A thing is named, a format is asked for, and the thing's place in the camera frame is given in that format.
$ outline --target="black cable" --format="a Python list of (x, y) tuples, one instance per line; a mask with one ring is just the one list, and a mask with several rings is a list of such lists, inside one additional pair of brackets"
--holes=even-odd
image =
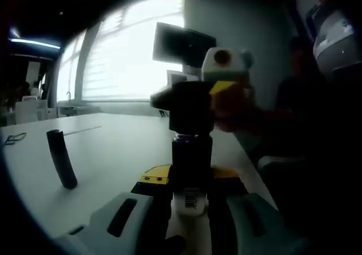
[(21, 141), (22, 139), (24, 139), (26, 137), (27, 133), (26, 132), (22, 132), (18, 135), (9, 135), (7, 137), (7, 139), (5, 140), (3, 146), (8, 146), (8, 145), (15, 145), (16, 142)]

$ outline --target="hand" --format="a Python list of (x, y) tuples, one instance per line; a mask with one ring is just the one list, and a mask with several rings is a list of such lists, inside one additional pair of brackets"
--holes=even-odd
[(238, 129), (257, 131), (256, 120), (259, 108), (255, 105), (255, 91), (241, 82), (212, 95), (212, 108), (217, 126), (225, 132)]

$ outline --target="cable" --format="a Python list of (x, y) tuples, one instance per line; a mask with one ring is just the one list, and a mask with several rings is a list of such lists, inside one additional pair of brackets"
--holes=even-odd
[(79, 131), (75, 131), (75, 132), (68, 132), (68, 133), (64, 133), (64, 136), (65, 135), (73, 135), (74, 133), (79, 133), (79, 132), (85, 132), (85, 131), (88, 131), (90, 129), (97, 129), (97, 128), (101, 128), (102, 126), (95, 126), (95, 127), (90, 127), (90, 128), (87, 128), (87, 129), (81, 129)]
[(22, 132), (18, 135), (9, 135), (7, 137), (7, 139), (5, 140), (3, 146), (15, 145), (16, 142), (24, 139), (26, 137), (26, 135), (27, 135), (26, 132)]

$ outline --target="ceiling light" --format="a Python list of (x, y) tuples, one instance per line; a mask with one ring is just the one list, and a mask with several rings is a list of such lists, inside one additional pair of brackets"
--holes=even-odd
[(42, 43), (42, 42), (37, 42), (37, 41), (33, 41), (33, 40), (26, 40), (26, 39), (11, 38), (10, 41), (11, 42), (20, 42), (20, 43), (28, 43), (28, 44), (40, 45), (40, 46), (45, 46), (45, 47), (52, 47), (52, 48), (58, 49), (58, 50), (61, 48), (59, 46), (55, 46), (55, 45), (51, 45), (51, 44), (47, 44), (47, 43)]
[(10, 32), (17, 38), (20, 38), (20, 33), (18, 32), (18, 30), (16, 28), (11, 28)]

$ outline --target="yellow block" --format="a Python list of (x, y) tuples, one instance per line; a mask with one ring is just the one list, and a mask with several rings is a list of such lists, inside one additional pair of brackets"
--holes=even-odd
[(140, 182), (142, 183), (155, 183), (155, 184), (167, 184), (169, 182), (169, 170), (171, 165), (152, 167), (143, 173)]

